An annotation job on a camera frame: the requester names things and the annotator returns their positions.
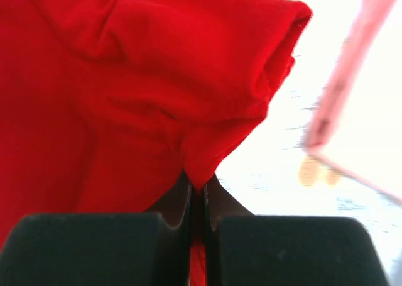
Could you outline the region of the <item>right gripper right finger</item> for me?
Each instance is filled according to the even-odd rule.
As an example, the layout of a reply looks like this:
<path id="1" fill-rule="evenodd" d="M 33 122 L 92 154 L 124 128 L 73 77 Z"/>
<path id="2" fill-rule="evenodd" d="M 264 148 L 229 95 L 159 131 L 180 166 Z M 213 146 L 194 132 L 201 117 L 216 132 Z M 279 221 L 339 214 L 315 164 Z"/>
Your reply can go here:
<path id="1" fill-rule="evenodd" d="M 348 217 L 257 216 L 212 177 L 204 186 L 207 285 L 387 285 Z"/>

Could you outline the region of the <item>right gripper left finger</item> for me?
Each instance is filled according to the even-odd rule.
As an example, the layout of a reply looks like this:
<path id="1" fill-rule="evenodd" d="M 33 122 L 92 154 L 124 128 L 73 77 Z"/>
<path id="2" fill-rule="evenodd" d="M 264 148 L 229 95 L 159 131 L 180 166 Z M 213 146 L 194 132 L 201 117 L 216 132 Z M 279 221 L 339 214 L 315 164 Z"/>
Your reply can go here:
<path id="1" fill-rule="evenodd" d="M 181 174 L 143 213 L 27 216 L 1 251 L 1 284 L 187 285 L 191 200 Z"/>

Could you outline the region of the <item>red t shirt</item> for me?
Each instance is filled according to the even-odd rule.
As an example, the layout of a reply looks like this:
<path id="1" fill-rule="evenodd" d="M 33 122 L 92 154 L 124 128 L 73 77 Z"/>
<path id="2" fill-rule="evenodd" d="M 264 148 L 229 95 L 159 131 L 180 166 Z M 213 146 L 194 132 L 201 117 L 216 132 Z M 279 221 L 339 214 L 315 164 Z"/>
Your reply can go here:
<path id="1" fill-rule="evenodd" d="M 143 213 L 205 184 L 267 116 L 312 17 L 297 0 L 1 0 L 1 251 L 36 214 Z"/>

